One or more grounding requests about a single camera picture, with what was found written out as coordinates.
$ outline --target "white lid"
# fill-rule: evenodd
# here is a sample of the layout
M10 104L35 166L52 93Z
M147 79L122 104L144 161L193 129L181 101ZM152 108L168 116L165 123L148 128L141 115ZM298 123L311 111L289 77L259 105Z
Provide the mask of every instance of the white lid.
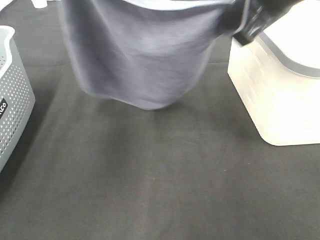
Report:
M304 0L264 33L292 61L320 69L320 0Z

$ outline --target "plastic storage container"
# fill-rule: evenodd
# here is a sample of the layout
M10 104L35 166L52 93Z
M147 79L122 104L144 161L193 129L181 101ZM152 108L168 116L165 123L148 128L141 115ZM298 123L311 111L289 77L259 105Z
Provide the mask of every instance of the plastic storage container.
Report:
M272 145L320 143L319 12L305 0L249 45L232 41L228 74Z
M15 30L0 26L0 171L14 150L35 104L16 48Z

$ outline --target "gray cloth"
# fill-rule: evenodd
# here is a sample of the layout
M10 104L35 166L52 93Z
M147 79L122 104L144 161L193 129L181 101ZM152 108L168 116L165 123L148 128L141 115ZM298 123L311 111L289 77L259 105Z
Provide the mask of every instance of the gray cloth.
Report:
M64 0L61 21L80 87L154 110L203 74L232 0Z

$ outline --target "gray plastic basket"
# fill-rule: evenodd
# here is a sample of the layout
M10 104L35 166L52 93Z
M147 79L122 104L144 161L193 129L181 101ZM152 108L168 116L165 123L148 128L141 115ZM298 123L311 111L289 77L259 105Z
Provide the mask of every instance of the gray plastic basket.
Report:
M16 147L35 105L14 33L12 27L0 25L0 171Z

